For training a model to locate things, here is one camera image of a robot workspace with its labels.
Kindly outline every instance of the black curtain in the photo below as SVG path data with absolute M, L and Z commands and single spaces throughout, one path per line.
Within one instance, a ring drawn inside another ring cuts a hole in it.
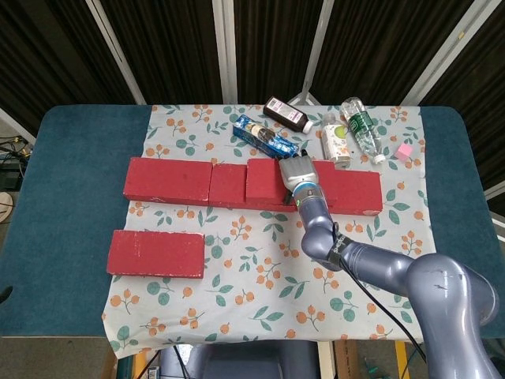
M 310 92 L 323 104 L 399 104 L 471 3 L 336 0 Z
M 211 0 L 102 0 L 148 103 L 222 103 Z
M 84 0 L 0 2 L 0 107 L 30 133 L 55 105 L 134 103 Z
M 505 2 L 498 5 L 422 101 L 422 105 L 448 105 L 462 115 L 484 189 L 505 180 L 503 20 Z M 498 212 L 496 201 L 489 205 Z
M 284 101 L 300 91 L 322 0 L 235 0 L 238 102 Z

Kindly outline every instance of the table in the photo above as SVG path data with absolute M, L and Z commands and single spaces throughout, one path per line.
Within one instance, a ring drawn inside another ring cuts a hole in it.
M 112 230 L 122 229 L 122 187 L 139 156 L 151 107 L 66 106 L 49 111 L 2 255 L 4 336 L 103 336 Z M 504 296 L 503 258 L 460 116 L 422 107 L 426 175 L 437 251 L 485 275 Z M 505 335 L 504 312 L 483 328 Z

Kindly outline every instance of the bottle label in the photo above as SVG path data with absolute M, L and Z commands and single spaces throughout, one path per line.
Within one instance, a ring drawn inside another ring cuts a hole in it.
M 358 132 L 366 132 L 368 129 L 371 129 L 373 122 L 367 111 L 360 112 L 350 118 L 349 127 L 353 131 L 353 134 L 356 135 Z
M 336 159 L 338 161 L 343 157 L 349 159 L 346 127 L 344 125 L 326 125 L 323 131 L 323 147 L 329 160 Z
M 300 121 L 301 116 L 303 116 L 301 112 L 297 111 L 293 107 L 290 107 L 286 103 L 277 100 L 275 97 L 267 104 L 267 108 L 272 109 L 275 113 L 280 114 L 295 124 Z

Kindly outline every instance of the white label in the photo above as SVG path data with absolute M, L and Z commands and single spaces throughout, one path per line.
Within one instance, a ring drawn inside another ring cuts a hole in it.
M 339 159 L 339 157 L 344 156 L 350 157 L 344 125 L 326 125 L 323 130 L 322 139 L 326 159 Z
M 287 118 L 288 120 L 294 122 L 295 124 L 300 121 L 301 116 L 303 116 L 303 113 L 297 111 L 293 107 L 290 107 L 286 103 L 283 103 L 280 100 L 277 100 L 275 97 L 270 100 L 270 103 L 268 103 L 267 108 L 272 109 L 275 113 L 280 114 L 284 118 Z

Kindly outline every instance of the red block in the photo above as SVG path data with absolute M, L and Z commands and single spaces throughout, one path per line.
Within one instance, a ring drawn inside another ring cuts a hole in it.
M 245 199 L 249 205 L 281 205 L 286 196 L 279 162 L 275 159 L 250 159 L 247 161 Z
M 380 175 L 371 171 L 335 170 L 324 176 L 325 193 L 335 199 L 331 213 L 374 216 L 382 211 Z
M 246 208 L 244 164 L 216 164 L 212 169 L 208 203 L 220 208 Z
M 376 215 L 382 211 L 380 176 L 371 171 L 336 170 L 330 161 L 316 160 L 319 175 L 330 212 L 343 215 Z M 248 161 L 245 197 L 255 209 L 266 208 L 276 212 L 292 212 L 294 206 L 283 206 L 286 189 L 282 184 L 279 162 L 274 159 Z
M 197 233 L 114 231 L 107 272 L 115 275 L 204 276 L 204 236 Z
M 208 205 L 212 163 L 132 158 L 123 194 L 128 200 Z

